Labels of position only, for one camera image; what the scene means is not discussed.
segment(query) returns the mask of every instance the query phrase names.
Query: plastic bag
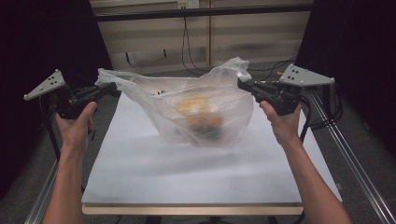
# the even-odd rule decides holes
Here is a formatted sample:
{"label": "plastic bag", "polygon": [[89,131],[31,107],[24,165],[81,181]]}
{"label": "plastic bag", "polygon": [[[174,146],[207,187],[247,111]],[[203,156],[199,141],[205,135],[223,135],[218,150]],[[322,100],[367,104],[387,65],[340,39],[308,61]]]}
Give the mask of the plastic bag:
{"label": "plastic bag", "polygon": [[143,77],[99,69],[95,84],[115,82],[119,91],[142,106],[166,141],[220,147],[250,122],[252,96],[236,86],[238,77],[250,76],[247,69],[248,62],[239,58],[201,77]]}

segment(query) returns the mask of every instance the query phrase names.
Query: floor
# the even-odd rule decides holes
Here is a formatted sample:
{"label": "floor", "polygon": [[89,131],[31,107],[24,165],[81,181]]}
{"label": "floor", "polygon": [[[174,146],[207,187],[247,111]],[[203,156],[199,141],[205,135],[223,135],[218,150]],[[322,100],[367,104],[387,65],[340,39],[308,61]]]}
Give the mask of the floor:
{"label": "floor", "polygon": [[[259,46],[259,48],[255,49],[265,52],[268,46]],[[293,57],[297,50],[296,48],[289,50],[289,53],[286,53],[283,57],[267,58],[267,61],[264,60],[265,62],[263,63],[254,62],[255,59],[253,59],[254,63],[250,68],[270,68],[274,63],[268,61],[287,60]],[[192,49],[191,55],[195,65],[206,67],[203,49]],[[186,54],[185,57],[186,66],[191,68],[192,72],[203,73],[197,69],[192,69],[190,59]],[[142,75],[150,74],[151,76],[199,76],[184,69],[183,64],[180,63],[180,51],[177,50],[169,49],[166,58],[162,50],[129,53],[129,58],[130,63],[127,63],[124,53],[111,55],[115,70],[136,72]],[[266,74],[267,72],[252,72],[254,77],[265,76]],[[94,115],[97,132],[94,140],[90,142],[90,150],[85,157],[83,185],[86,185],[88,181],[92,165],[114,114],[117,102],[118,98],[113,96],[106,96],[99,102],[98,112]],[[366,129],[359,113],[354,110],[347,98],[343,98],[343,104],[345,107],[344,116],[337,122],[337,125],[354,150],[355,155],[361,162],[361,166],[375,183],[378,191],[394,214],[396,211],[396,158],[390,156],[386,151],[375,131]],[[328,130],[326,128],[316,130],[314,135],[332,172],[335,183],[339,183],[341,186],[340,193],[344,199],[344,205],[352,216],[354,223],[382,223],[348,168],[337,145],[331,139]],[[0,202],[0,223],[24,223],[54,162],[55,157],[48,135],[46,132],[41,131],[41,139],[37,142],[34,155],[25,165],[19,178],[13,183],[8,195]],[[86,216],[86,223],[116,223],[119,218],[118,216]],[[296,218],[278,217],[278,221],[279,223],[292,223]],[[146,217],[123,216],[119,223],[141,224],[145,223],[145,220]]]}

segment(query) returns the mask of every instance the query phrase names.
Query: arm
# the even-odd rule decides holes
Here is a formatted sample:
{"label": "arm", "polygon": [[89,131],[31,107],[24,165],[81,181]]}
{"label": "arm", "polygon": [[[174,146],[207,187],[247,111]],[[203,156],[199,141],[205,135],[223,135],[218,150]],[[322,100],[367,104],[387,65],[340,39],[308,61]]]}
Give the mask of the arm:
{"label": "arm", "polygon": [[308,223],[351,223],[347,211],[321,178],[298,136],[301,106],[283,117],[267,102],[261,102],[261,107],[271,121],[276,141],[285,150]]}
{"label": "arm", "polygon": [[82,159],[88,147],[88,130],[97,107],[89,103],[77,120],[61,119],[56,115],[63,139],[55,186],[43,223],[83,223],[81,211]]}

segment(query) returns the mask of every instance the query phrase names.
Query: hand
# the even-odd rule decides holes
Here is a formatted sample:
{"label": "hand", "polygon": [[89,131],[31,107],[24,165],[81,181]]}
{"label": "hand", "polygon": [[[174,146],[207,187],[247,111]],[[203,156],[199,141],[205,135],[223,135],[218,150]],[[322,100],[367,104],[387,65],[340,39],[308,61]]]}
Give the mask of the hand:
{"label": "hand", "polygon": [[56,114],[56,122],[63,139],[64,150],[74,153],[84,153],[88,147],[88,131],[93,128],[92,114],[97,107],[96,102],[90,102],[85,106],[78,119],[61,119]]}
{"label": "hand", "polygon": [[287,144],[293,144],[297,140],[301,142],[298,136],[301,105],[297,106],[294,113],[286,116],[278,116],[274,108],[266,101],[262,101],[260,106],[271,122],[276,141],[282,147],[285,147]]}

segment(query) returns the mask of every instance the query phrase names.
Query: white tabletop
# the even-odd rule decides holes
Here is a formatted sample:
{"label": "white tabletop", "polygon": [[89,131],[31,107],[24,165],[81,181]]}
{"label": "white tabletop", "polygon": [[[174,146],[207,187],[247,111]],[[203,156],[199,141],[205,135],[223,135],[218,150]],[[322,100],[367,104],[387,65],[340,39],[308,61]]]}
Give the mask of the white tabletop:
{"label": "white tabletop", "polygon": [[[300,127],[304,124],[302,113]],[[310,130],[305,149],[341,201]],[[226,147],[166,143],[140,105],[122,94],[85,189],[84,204],[300,203],[285,153],[255,104],[246,131]]]}

